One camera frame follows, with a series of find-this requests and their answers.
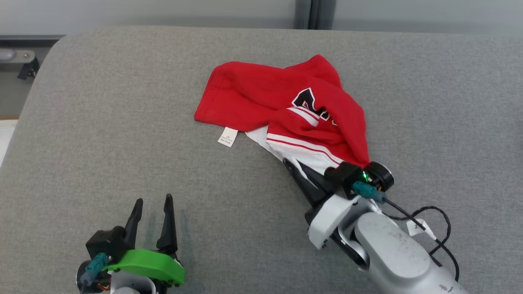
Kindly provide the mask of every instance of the gray couch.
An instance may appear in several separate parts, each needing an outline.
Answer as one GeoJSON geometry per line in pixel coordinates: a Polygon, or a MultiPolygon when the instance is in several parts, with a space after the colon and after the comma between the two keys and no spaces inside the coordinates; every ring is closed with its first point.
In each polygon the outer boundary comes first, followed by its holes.
{"type": "MultiPolygon", "coordinates": [[[[317,251],[308,241],[308,203],[276,158],[244,134],[220,145],[223,128],[193,119],[215,66],[284,67],[315,54],[365,110],[371,158],[396,179],[389,196],[408,211],[448,213],[465,288],[521,293],[522,48],[510,37],[347,31],[120,27],[65,37],[0,168],[0,293],[77,293],[85,242],[124,225],[139,197],[137,247],[154,249],[166,193],[187,271],[172,293],[378,293],[334,244],[317,251]]],[[[439,215],[423,218],[444,236],[439,215]]]]}

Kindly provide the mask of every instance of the white stripe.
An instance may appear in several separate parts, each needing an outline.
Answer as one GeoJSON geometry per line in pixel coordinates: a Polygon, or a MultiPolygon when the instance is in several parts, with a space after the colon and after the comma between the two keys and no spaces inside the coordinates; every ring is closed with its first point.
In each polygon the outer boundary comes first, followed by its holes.
{"type": "Polygon", "coordinates": [[[290,107],[290,108],[287,108],[288,110],[292,111],[293,113],[295,114],[298,114],[299,116],[301,116],[302,118],[304,118],[308,123],[310,123],[312,126],[314,127],[317,127],[318,126],[318,121],[316,119],[314,119],[312,116],[308,115],[307,113],[305,113],[304,111],[301,111],[299,109],[296,109],[294,107],[290,107]]]}
{"type": "Polygon", "coordinates": [[[320,119],[320,116],[315,114],[314,112],[312,112],[311,110],[309,110],[308,108],[305,108],[303,106],[293,106],[291,108],[296,108],[296,109],[299,109],[299,110],[303,110],[305,112],[307,112],[308,114],[310,114],[312,117],[316,118],[316,119],[320,119]]]}
{"type": "Polygon", "coordinates": [[[297,160],[315,171],[323,174],[328,167],[337,167],[339,163],[333,161],[327,154],[310,150],[303,146],[291,145],[284,142],[267,140],[272,149],[278,153],[277,158],[297,160]]]}
{"type": "Polygon", "coordinates": [[[321,145],[316,145],[316,144],[309,143],[307,141],[298,140],[298,139],[285,137],[285,136],[282,136],[282,135],[271,134],[271,133],[267,134],[267,138],[268,139],[279,140],[279,141],[283,141],[283,142],[289,142],[289,143],[292,143],[292,144],[301,145],[301,146],[304,146],[304,147],[307,147],[307,148],[311,148],[311,149],[321,150],[321,151],[327,153],[335,161],[338,161],[340,163],[343,161],[343,159],[339,158],[338,156],[335,156],[334,154],[332,154],[329,151],[329,149],[327,149],[326,147],[321,146],[321,145]]]}

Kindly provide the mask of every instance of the green plastic bracket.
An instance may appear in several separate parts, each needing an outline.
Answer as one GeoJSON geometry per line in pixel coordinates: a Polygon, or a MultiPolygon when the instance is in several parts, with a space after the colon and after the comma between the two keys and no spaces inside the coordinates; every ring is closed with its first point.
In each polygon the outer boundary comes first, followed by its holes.
{"type": "Polygon", "coordinates": [[[108,265],[104,269],[121,269],[164,281],[168,285],[183,285],[185,281],[185,269],[176,260],[166,254],[145,249],[129,250],[119,263],[108,265]]]}

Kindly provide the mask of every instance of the clothing tag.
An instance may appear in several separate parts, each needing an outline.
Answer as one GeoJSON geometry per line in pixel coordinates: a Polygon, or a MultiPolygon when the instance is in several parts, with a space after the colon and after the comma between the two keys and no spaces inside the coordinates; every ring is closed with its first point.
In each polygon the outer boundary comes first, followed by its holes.
{"type": "Polygon", "coordinates": [[[237,134],[238,130],[225,127],[225,130],[223,130],[222,135],[218,139],[218,143],[223,144],[227,147],[231,147],[232,143],[234,143],[234,140],[236,139],[237,134]]]}
{"type": "Polygon", "coordinates": [[[416,220],[425,227],[425,230],[423,230],[418,225],[416,225],[412,220],[410,220],[407,222],[408,234],[410,236],[414,236],[414,235],[418,235],[420,233],[425,232],[425,233],[427,233],[427,235],[429,235],[429,237],[432,240],[435,240],[436,235],[434,235],[432,230],[428,227],[427,222],[425,222],[423,219],[416,219],[416,220]]]}

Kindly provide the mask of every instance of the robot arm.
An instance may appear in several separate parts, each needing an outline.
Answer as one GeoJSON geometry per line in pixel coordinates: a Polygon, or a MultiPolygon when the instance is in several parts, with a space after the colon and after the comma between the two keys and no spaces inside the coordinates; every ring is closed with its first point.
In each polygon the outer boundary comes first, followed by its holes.
{"type": "Polygon", "coordinates": [[[81,294],[107,290],[110,294],[166,294],[167,288],[184,283],[185,270],[176,256],[173,197],[165,197],[165,218],[156,242],[157,251],[134,248],[142,207],[140,198],[125,228],[97,231],[87,241],[85,246],[93,260],[84,261],[78,268],[76,284],[81,294]]]}
{"type": "Polygon", "coordinates": [[[333,240],[384,294],[468,294],[421,245],[354,192],[357,181],[387,190],[394,183],[388,169],[377,163],[364,170],[342,163],[322,176],[301,164],[305,179],[292,163],[283,163],[313,206],[305,219],[316,248],[333,240]]]}

